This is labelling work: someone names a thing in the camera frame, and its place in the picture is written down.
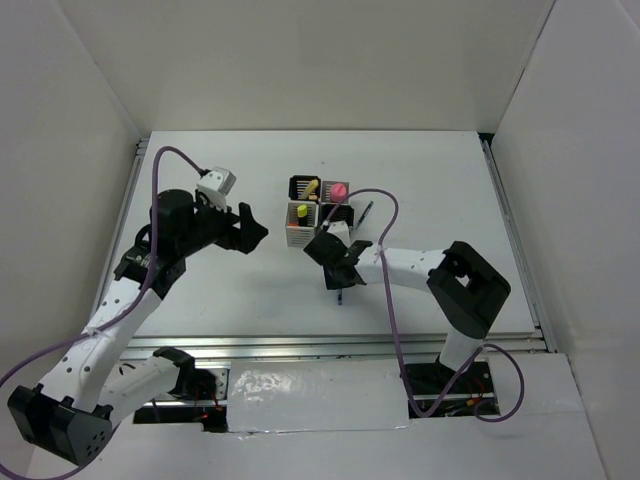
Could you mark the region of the green pen refill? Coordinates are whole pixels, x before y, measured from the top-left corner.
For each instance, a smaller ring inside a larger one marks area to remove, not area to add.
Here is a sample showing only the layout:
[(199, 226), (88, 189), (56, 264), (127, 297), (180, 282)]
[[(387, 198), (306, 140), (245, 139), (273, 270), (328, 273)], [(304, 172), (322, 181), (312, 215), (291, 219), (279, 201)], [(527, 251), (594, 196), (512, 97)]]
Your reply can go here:
[(359, 216), (359, 218), (357, 219), (357, 221), (354, 224), (354, 231), (358, 230), (361, 227), (361, 225), (363, 224), (363, 222), (365, 221), (367, 216), (370, 214), (374, 204), (375, 204), (374, 201), (370, 201), (367, 204), (367, 206), (365, 207), (364, 211), (361, 213), (361, 215)]

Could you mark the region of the pale yellow highlighter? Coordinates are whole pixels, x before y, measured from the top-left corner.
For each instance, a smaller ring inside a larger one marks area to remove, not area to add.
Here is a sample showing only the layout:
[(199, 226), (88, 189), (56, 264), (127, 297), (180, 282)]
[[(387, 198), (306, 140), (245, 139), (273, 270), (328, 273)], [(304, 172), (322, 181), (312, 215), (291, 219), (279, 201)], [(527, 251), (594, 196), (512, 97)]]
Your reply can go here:
[(307, 199), (310, 196), (314, 195), (318, 186), (319, 181), (317, 179), (312, 179), (311, 181), (309, 181), (299, 194), (299, 199)]

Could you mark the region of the yellow black highlighter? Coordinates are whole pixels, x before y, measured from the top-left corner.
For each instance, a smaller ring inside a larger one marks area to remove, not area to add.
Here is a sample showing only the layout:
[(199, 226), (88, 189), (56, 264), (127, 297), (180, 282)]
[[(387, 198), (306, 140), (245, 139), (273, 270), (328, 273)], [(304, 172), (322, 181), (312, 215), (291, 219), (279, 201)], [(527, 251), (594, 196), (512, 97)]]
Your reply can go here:
[(309, 208), (307, 204), (300, 204), (296, 208), (297, 225), (306, 227), (308, 225)]

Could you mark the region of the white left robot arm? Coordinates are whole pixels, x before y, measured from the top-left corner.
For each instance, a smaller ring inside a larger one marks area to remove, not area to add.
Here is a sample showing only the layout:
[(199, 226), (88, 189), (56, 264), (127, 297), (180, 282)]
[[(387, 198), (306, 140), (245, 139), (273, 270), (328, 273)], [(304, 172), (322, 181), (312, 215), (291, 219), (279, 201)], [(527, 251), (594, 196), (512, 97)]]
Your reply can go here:
[(186, 271), (186, 260), (209, 245), (251, 253), (268, 230), (240, 203), (234, 213), (202, 192), (173, 189), (152, 202), (150, 222), (123, 255), (107, 294), (60, 362), (31, 388), (18, 386), (8, 409), (22, 438), (78, 467), (94, 460), (119, 424), (164, 393), (196, 390), (194, 358), (174, 347), (156, 350), (132, 372), (111, 380), (134, 334)]

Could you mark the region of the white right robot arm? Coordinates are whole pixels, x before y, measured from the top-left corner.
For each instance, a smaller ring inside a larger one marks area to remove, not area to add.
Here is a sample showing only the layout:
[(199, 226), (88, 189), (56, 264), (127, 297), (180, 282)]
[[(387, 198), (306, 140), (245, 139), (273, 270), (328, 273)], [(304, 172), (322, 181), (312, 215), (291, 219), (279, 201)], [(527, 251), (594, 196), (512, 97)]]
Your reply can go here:
[(364, 240), (348, 246), (322, 231), (304, 252), (323, 267), (329, 289), (389, 282), (431, 294), (450, 325), (436, 369), (438, 384), (448, 392), (469, 383), (466, 361), (487, 338), (511, 294), (503, 275), (462, 241), (429, 251), (381, 247)]

